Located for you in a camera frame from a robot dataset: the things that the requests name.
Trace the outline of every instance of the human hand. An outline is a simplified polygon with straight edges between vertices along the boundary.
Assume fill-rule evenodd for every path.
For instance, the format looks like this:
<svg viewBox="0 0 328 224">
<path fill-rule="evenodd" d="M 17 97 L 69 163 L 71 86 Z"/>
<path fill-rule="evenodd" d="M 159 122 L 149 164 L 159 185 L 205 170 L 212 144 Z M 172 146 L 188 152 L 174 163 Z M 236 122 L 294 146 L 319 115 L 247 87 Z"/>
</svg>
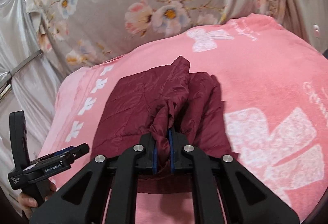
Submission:
<svg viewBox="0 0 328 224">
<path fill-rule="evenodd" d="M 57 190 L 56 185 L 53 184 L 52 182 L 50 182 L 50 190 L 51 190 L 51 195 Z M 45 201 L 47 201 L 51 195 L 47 196 L 45 198 Z M 18 196 L 18 202 L 22 206 L 26 217 L 30 219 L 33 213 L 31 207 L 34 208 L 38 207 L 38 203 L 36 202 L 36 200 L 28 196 L 27 194 L 21 192 Z"/>
</svg>

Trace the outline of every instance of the quilted fabric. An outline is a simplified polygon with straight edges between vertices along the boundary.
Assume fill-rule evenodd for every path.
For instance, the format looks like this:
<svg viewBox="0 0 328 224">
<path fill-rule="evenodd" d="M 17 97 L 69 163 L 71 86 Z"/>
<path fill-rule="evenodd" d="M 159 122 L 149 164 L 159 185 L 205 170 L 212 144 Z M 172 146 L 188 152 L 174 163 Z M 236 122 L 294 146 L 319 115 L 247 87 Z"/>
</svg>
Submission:
<svg viewBox="0 0 328 224">
<path fill-rule="evenodd" d="M 219 82 L 205 72 L 189 74 L 189 66 L 180 56 L 171 65 L 124 77 L 106 102 L 91 158 L 120 155 L 138 144 L 141 135 L 151 132 L 158 149 L 160 173 L 143 178 L 138 184 L 141 192 L 167 193 L 189 188 L 184 177 L 166 177 L 170 154 L 167 131 L 173 124 L 190 144 L 208 155 L 237 157 L 225 134 Z"/>
</svg>

